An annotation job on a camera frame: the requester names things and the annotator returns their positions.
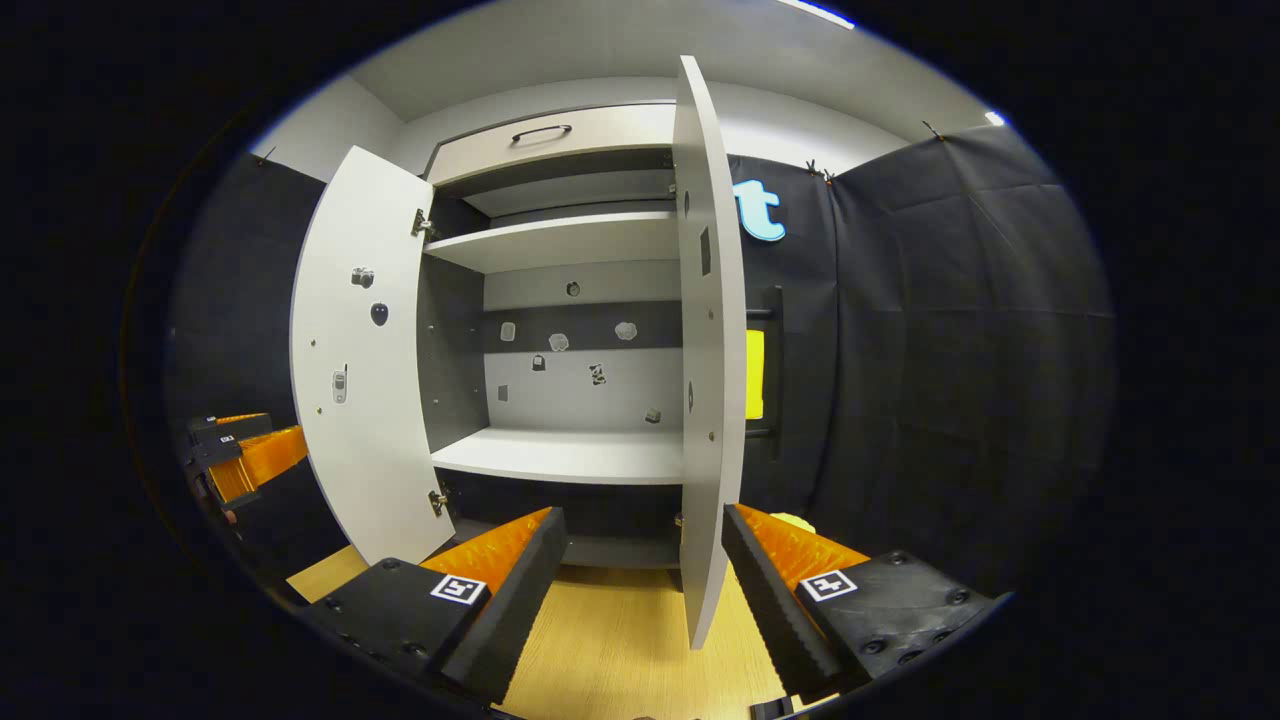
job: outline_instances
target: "sticker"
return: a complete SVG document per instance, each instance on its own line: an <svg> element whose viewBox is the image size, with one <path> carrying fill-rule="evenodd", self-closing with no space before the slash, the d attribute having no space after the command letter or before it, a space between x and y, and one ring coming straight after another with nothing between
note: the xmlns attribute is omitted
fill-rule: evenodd
<svg viewBox="0 0 1280 720"><path fill-rule="evenodd" d="M461 602L462 605L472 605L476 598L480 597L480 591L483 589L484 583L480 580L460 578L457 575L445 575L444 579L440 580L440 584L435 585L435 589L431 591L431 596L440 600Z"/></svg>
<svg viewBox="0 0 1280 720"><path fill-rule="evenodd" d="M814 575L808 580L800 580L800 584L804 585L804 589L809 591L809 596L813 597L814 602L831 600L836 596L858 589L858 585L855 585L854 582L846 578L840 570Z"/></svg>

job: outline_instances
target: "wooden floor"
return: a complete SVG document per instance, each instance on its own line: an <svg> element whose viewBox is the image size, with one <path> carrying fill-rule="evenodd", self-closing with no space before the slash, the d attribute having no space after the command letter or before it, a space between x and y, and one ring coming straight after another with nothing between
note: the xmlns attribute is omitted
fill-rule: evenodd
<svg viewBox="0 0 1280 720"><path fill-rule="evenodd" d="M315 602L365 568L347 547L289 583ZM527 720L748 720L749 706L780 697L782 684L732 565L696 652L667 571L563 566L498 707Z"/></svg>

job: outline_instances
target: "white shelf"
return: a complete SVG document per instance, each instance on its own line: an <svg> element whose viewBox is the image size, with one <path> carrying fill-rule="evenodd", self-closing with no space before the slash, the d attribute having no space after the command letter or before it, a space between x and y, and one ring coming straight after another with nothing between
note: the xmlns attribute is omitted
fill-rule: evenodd
<svg viewBox="0 0 1280 720"><path fill-rule="evenodd" d="M430 242L424 251L479 273L620 260L678 260L676 214L611 213L539 220Z"/></svg>
<svg viewBox="0 0 1280 720"><path fill-rule="evenodd" d="M684 436L485 428L433 452L431 464L525 480L678 486Z"/></svg>

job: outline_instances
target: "open cabinet door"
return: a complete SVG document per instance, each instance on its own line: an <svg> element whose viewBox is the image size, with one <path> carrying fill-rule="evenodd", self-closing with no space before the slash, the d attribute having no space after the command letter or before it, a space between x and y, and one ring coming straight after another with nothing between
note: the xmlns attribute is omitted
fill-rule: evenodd
<svg viewBox="0 0 1280 720"><path fill-rule="evenodd" d="M369 564L419 562L453 536L429 500L440 488L417 387L419 210L431 210L430 184L352 147L320 196L293 281L289 369L311 468ZM353 282L358 268L372 272L367 288Z"/></svg>
<svg viewBox="0 0 1280 720"><path fill-rule="evenodd" d="M703 646L728 557L726 502L742 484L746 430L746 299L732 179L719 122L698 63L680 58L676 227L685 356L684 530L680 571L689 642Z"/></svg>

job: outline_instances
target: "blue logo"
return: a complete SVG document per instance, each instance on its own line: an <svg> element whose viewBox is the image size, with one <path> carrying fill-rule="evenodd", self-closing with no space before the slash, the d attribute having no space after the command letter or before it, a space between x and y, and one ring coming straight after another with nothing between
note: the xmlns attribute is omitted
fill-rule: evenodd
<svg viewBox="0 0 1280 720"><path fill-rule="evenodd" d="M764 190L763 182L744 181L735 184L733 197L737 197L737 214L742 218L742 227L751 237L777 242L787 234L787 228L769 219L769 208L777 208L781 201L777 195Z"/></svg>

